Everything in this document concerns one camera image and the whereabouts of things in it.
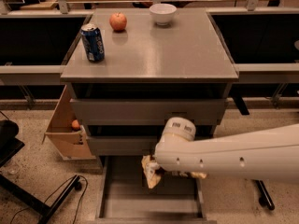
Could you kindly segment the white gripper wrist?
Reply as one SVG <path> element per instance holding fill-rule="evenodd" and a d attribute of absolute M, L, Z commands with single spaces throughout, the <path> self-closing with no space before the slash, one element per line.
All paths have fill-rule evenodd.
<path fill-rule="evenodd" d="M 173 117 L 167 121 L 164 126 L 163 136 L 165 135 L 177 135 L 180 138 L 184 138 L 187 141 L 193 141 L 196 134 L 195 125 L 188 119 L 181 117 Z M 188 172 L 188 175 L 192 178 L 205 179 L 207 174 L 200 172 Z"/>

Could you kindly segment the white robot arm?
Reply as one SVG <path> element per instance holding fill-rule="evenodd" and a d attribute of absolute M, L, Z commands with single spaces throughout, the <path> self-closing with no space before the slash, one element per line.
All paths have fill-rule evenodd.
<path fill-rule="evenodd" d="M 171 118 L 154 157 L 166 171 L 299 181 L 299 125 L 196 140 L 194 124 Z"/>

